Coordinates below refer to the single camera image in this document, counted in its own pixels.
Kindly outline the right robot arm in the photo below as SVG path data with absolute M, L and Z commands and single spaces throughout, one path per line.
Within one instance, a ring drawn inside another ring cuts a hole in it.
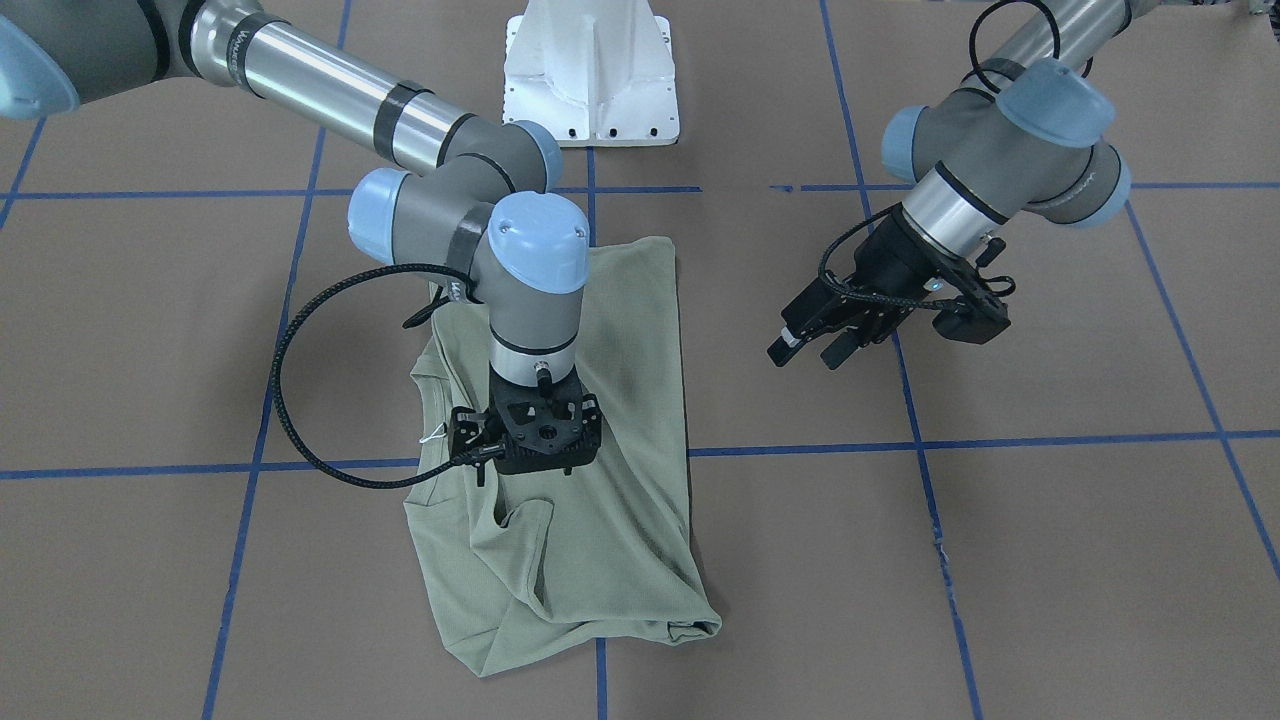
M 271 361 L 271 396 L 291 443 L 321 461 L 284 404 L 285 352 L 305 320 L 343 290 L 421 273 L 439 288 L 407 327 L 447 304 L 489 311 L 489 404 L 445 420 L 444 469 L 488 462 L 504 475 L 590 464 L 603 415 L 576 369 L 589 224 L 556 192 L 553 136 L 530 120 L 497 124 L 297 29 L 257 1 L 5 1 L 3 115 L 24 120 L 161 79 L 242 88 L 374 151 L 384 167 L 351 195 L 349 237 L 378 263 L 308 301 Z

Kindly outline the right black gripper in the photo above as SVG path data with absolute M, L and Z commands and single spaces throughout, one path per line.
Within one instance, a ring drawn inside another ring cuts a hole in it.
M 602 446 L 603 413 L 575 369 L 550 384 L 549 395 L 492 370 L 489 410 L 502 425 L 504 452 L 495 460 L 502 475 L 570 471 L 593 462 Z

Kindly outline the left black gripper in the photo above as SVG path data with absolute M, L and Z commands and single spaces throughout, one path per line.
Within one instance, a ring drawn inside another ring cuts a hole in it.
M 911 310 L 942 310 L 952 301 L 925 300 L 925 284 L 940 272 L 931 260 L 932 247 L 908 223 L 905 211 L 883 210 L 872 220 L 876 228 L 854 251 L 850 275 L 838 278 L 829 260 L 865 223 L 824 251 L 815 279 L 783 307 L 783 331 L 767 348 L 776 366 L 790 363 L 806 342 L 852 328 L 854 334 L 838 334 L 820 352 L 823 364 L 836 370 L 861 346 L 882 341 Z

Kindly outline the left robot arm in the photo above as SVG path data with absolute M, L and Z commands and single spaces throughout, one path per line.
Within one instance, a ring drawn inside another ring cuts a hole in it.
M 1132 172 L 1105 140 L 1114 105 L 1085 73 L 1096 53 L 1152 1 L 1038 1 L 991 56 L 968 45 L 970 70 L 936 106 L 909 106 L 887 124 L 887 172 L 911 184 L 900 201 L 863 222 L 852 272 L 829 269 L 781 313 L 768 354 L 777 366 L 824 334 L 836 369 L 887 340 L 915 310 L 932 310 L 946 340 L 982 345 L 1009 328 L 1006 275 L 984 278 L 1005 242 L 998 229 L 1020 211 L 1056 225 L 1103 224 L 1125 204 Z

